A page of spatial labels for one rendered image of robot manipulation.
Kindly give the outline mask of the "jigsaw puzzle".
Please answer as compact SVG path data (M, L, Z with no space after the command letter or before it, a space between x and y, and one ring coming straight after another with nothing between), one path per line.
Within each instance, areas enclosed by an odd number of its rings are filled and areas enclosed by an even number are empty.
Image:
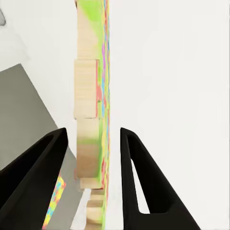
M55 189L54 189L51 201L50 201L50 205L49 205L49 208L48 208L48 211L46 214L46 218L45 218L42 230L45 230L45 228L47 227L47 224L48 224L55 208L57 207L58 201L59 201L65 187L66 187L66 184L59 175L57 178L56 186L55 186Z
M91 189L84 230L105 230L110 166L109 0L75 0L74 119L77 178Z

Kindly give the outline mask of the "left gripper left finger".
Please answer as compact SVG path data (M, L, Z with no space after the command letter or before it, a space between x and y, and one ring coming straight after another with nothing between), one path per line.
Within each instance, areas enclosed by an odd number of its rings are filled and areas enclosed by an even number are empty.
M0 230L42 230L67 147L63 127L0 171Z

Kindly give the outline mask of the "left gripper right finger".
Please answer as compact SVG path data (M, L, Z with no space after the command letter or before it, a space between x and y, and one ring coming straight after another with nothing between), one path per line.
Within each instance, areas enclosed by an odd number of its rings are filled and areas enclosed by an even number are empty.
M124 230L201 230L139 136L120 128ZM150 214L139 211L133 160Z

